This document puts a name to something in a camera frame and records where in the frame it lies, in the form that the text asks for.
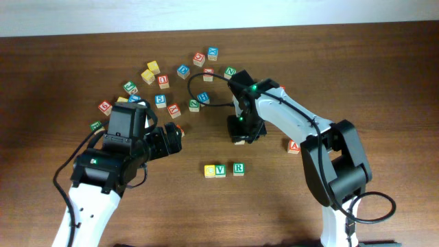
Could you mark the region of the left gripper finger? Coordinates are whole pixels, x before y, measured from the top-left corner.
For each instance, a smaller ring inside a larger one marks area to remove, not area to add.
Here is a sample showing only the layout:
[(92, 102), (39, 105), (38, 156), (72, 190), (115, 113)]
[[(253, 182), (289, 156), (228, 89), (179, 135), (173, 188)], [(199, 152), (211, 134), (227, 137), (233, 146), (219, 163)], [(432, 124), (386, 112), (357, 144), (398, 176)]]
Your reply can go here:
[(176, 127), (175, 123), (169, 122), (165, 124), (165, 130), (169, 143), (167, 146), (169, 154), (178, 153), (182, 149), (182, 137), (179, 129)]
[(152, 148), (153, 156), (169, 156), (169, 152), (167, 149), (168, 140), (167, 135), (164, 133), (162, 127), (156, 127), (152, 133), (152, 141), (154, 147)]

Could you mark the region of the blue P block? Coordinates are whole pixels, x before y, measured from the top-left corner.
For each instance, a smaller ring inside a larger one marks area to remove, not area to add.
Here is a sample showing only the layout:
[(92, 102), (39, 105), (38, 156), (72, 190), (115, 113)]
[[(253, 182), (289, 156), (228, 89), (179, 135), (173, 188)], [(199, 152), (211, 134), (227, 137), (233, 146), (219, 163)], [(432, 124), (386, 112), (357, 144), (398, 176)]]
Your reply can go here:
[(244, 145), (246, 143), (245, 140), (234, 142), (235, 145)]

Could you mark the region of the green R block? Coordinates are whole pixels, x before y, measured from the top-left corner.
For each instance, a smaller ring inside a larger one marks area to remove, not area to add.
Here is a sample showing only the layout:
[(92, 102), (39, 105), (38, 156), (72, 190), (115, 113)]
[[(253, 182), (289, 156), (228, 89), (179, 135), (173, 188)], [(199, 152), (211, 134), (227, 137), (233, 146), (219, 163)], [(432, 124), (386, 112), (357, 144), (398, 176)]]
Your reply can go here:
[(245, 164), (244, 163), (234, 163), (233, 164), (233, 175), (243, 176), (245, 174)]

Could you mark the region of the green V block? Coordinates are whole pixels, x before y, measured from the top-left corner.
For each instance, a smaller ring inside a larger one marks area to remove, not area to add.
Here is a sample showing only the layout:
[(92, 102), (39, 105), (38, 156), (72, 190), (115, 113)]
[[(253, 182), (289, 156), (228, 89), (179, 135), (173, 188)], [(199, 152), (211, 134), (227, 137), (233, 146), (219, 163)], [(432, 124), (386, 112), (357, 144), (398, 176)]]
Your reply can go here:
[(215, 177), (216, 178), (226, 177), (226, 166), (225, 165), (215, 165)]

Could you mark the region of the yellow C block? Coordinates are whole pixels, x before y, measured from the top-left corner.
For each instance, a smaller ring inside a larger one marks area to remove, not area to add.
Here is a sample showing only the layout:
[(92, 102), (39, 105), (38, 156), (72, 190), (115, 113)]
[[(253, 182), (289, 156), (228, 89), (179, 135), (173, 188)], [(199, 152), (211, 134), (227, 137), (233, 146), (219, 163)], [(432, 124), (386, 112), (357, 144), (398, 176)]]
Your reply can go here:
[(215, 165), (205, 165), (204, 166), (204, 177), (205, 178), (214, 178), (215, 173)]

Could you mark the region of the red A block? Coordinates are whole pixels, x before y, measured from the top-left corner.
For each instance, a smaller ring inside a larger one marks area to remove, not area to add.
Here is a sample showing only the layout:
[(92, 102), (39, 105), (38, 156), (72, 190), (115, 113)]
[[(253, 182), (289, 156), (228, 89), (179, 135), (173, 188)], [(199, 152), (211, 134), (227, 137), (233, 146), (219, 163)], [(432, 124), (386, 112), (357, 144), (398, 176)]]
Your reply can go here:
[(290, 154), (298, 154), (300, 152), (300, 145), (294, 140), (290, 140), (288, 144), (287, 152)]

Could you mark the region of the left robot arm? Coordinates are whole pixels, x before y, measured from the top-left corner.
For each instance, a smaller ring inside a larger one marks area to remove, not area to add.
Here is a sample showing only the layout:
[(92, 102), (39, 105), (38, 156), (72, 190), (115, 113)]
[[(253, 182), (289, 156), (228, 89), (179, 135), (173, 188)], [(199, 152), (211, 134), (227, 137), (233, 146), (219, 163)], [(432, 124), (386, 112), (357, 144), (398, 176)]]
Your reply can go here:
[(83, 153), (72, 153), (69, 191), (54, 184), (67, 205), (54, 246), (97, 246), (138, 169), (181, 151), (181, 130), (173, 122), (157, 122), (144, 99), (117, 102), (107, 130), (97, 127), (83, 140)]

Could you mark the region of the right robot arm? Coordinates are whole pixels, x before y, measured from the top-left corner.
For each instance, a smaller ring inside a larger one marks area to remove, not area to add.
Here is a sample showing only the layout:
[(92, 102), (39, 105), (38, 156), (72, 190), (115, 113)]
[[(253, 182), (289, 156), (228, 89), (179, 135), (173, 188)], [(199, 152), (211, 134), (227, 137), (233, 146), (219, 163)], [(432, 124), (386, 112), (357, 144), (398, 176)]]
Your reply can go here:
[(300, 146), (305, 180), (322, 205), (323, 246), (358, 246), (357, 209), (372, 172), (354, 125), (321, 118), (290, 98), (271, 79), (255, 82), (246, 71), (227, 79), (235, 114), (228, 117), (234, 143), (266, 135), (270, 122)]

